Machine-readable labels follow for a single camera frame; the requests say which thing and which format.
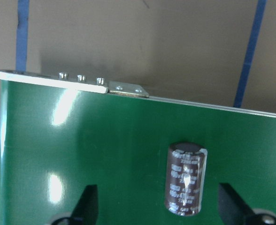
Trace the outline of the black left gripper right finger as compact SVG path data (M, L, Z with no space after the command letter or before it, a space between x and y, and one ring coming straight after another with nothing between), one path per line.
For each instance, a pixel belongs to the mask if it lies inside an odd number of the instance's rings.
M254 211L229 183L218 187L218 213L225 225L257 225Z

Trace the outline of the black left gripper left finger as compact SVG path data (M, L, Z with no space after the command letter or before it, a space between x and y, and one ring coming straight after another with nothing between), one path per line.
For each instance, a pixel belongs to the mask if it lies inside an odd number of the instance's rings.
M95 225L98 219L98 187L87 185L70 216L71 225Z

